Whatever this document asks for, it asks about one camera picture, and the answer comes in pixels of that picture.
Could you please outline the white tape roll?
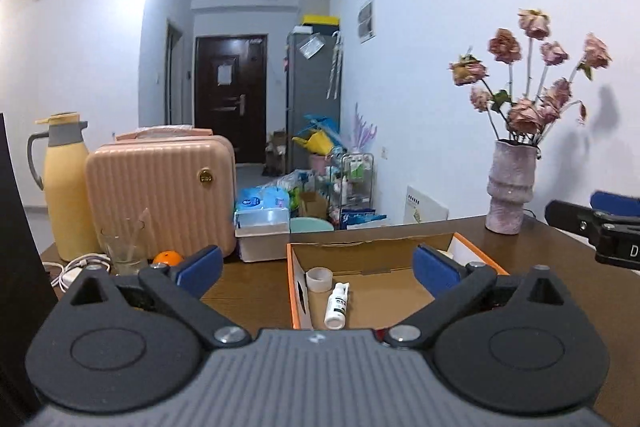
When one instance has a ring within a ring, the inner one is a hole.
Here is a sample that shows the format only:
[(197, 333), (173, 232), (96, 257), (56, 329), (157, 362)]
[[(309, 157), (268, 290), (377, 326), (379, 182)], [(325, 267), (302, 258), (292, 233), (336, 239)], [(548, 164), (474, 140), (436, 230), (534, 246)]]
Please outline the white tape roll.
[(305, 273), (308, 291), (326, 293), (333, 288), (333, 272), (325, 267), (315, 267)]

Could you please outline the dark brown entrance door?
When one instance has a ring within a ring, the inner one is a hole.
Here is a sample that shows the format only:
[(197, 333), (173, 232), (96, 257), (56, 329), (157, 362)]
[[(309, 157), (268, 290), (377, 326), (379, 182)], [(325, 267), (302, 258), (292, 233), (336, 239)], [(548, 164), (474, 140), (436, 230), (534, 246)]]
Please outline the dark brown entrance door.
[(265, 35), (195, 39), (194, 124), (228, 139), (239, 164), (265, 161)]

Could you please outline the yellow box on refrigerator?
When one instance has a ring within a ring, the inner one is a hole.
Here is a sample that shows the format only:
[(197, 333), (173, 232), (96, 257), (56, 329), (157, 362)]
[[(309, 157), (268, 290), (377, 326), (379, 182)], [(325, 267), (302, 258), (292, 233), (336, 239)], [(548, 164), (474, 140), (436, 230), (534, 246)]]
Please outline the yellow box on refrigerator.
[(331, 15), (304, 14), (302, 17), (302, 24), (307, 26), (338, 26), (340, 24), (340, 19)]

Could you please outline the pink textured vase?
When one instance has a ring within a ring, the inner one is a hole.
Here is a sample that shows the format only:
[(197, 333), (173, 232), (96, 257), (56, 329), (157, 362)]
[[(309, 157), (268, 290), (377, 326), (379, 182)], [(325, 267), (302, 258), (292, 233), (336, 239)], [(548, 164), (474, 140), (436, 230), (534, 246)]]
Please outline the pink textured vase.
[(501, 235), (520, 233), (524, 206), (533, 199), (537, 156), (536, 147), (496, 142), (488, 173), (487, 230)]

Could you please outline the dried pink flowers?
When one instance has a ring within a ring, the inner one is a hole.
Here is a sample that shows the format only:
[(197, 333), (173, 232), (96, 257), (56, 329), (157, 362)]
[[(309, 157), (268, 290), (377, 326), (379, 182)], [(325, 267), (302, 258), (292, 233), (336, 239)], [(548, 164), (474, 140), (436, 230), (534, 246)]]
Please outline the dried pink flowers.
[(587, 107), (573, 94), (578, 75), (593, 80), (612, 56), (603, 40), (590, 32), (582, 50), (571, 57), (551, 38), (550, 15), (541, 9), (518, 10), (518, 28), (524, 39), (500, 27), (487, 43), (487, 52), (506, 68), (503, 83), (490, 83), (489, 67), (472, 49), (448, 64), (452, 82), (470, 89), (475, 112), (485, 114), (498, 141), (540, 147), (552, 127), (570, 108), (579, 109), (578, 121), (587, 119)]

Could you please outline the black paper shopping bag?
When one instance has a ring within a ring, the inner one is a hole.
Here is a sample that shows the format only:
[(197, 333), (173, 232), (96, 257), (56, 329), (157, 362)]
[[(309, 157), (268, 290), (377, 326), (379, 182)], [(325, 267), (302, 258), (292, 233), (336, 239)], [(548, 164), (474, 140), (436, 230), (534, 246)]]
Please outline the black paper shopping bag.
[(25, 357), (58, 299), (40, 260), (1, 133), (1, 424), (21, 426), (40, 408)]

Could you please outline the white spray bottle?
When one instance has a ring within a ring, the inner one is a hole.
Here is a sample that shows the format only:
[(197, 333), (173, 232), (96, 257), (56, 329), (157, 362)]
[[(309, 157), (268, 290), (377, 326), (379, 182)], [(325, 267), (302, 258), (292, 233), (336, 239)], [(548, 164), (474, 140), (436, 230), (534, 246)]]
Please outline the white spray bottle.
[(348, 306), (349, 283), (336, 283), (326, 303), (324, 326), (330, 331), (344, 329)]

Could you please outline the yellow watering can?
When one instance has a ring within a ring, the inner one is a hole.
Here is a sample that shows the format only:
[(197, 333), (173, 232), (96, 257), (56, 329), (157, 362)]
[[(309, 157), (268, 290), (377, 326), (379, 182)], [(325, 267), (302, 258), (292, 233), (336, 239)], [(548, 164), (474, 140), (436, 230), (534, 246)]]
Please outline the yellow watering can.
[(301, 138), (300, 136), (293, 136), (292, 141), (308, 150), (312, 155), (328, 156), (334, 149), (334, 143), (323, 130), (316, 130), (312, 132), (308, 139)]

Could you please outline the pink ribbed suitcase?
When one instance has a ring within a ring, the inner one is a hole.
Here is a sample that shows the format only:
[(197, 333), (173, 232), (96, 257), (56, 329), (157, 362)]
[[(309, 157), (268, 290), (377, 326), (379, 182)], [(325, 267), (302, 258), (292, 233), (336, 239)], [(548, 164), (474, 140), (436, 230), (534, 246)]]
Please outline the pink ribbed suitcase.
[(90, 153), (86, 181), (101, 242), (134, 237), (150, 258), (208, 245), (226, 256), (235, 250), (235, 156), (224, 136), (189, 126), (121, 134)]

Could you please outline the blue tissue pack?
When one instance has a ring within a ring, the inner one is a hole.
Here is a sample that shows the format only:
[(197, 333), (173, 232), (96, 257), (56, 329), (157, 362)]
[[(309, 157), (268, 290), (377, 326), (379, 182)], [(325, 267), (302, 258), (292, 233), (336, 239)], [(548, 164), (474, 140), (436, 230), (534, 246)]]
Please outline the blue tissue pack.
[(272, 185), (242, 188), (234, 221), (239, 229), (288, 223), (290, 195), (284, 188)]

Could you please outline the wall picture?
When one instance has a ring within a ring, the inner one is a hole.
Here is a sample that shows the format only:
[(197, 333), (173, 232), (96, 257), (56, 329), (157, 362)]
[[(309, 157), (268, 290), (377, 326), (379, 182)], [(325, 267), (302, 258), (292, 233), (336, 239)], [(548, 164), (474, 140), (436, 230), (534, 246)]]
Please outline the wall picture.
[(364, 43), (374, 36), (374, 0), (368, 0), (358, 12), (358, 38)]

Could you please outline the red cardboard box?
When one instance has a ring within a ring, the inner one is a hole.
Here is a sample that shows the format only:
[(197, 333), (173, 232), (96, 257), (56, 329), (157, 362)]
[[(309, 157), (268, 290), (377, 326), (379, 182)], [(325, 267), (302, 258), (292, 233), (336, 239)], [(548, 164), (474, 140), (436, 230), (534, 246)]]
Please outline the red cardboard box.
[(494, 259), (459, 233), (409, 235), (376, 239), (361, 233), (332, 243), (291, 243), (286, 247), (288, 297), (294, 329), (324, 329), (326, 304), (333, 287), (313, 291), (307, 273), (332, 272), (332, 283), (349, 285), (346, 327), (387, 329), (434, 300), (413, 275), (413, 251), (421, 245), (467, 265), (481, 261), (506, 274)]

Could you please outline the orange fruit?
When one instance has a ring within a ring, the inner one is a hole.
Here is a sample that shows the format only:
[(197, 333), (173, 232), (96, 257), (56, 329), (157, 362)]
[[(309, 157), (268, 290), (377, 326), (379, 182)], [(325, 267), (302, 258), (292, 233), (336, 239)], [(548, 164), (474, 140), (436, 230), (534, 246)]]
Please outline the orange fruit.
[(168, 267), (175, 267), (183, 262), (184, 258), (178, 253), (178, 251), (161, 251), (153, 258), (154, 265), (168, 265)]

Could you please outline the clear drinking glass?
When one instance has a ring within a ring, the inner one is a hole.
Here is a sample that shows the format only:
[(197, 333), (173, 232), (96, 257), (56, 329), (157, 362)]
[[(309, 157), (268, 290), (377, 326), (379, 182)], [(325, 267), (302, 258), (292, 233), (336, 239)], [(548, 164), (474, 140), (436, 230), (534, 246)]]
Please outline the clear drinking glass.
[(136, 275), (149, 264), (148, 221), (150, 213), (144, 208), (138, 217), (126, 218), (114, 227), (100, 230), (100, 241), (117, 275)]

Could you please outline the grey refrigerator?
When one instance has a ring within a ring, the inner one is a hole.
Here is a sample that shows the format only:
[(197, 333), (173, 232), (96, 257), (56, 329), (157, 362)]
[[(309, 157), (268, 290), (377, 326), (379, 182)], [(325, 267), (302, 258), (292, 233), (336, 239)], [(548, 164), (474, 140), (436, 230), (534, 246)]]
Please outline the grey refrigerator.
[(309, 153), (305, 147), (295, 144), (292, 139), (300, 136), (307, 139), (308, 127), (311, 125), (308, 117), (316, 119), (326, 117), (337, 126), (341, 118), (341, 95), (334, 98), (329, 90), (335, 38), (318, 35), (323, 46), (311, 57), (303, 54), (304, 44), (314, 38), (314, 35), (288, 35), (286, 42), (286, 99), (285, 99), (285, 132), (286, 171), (306, 169), (309, 167)]

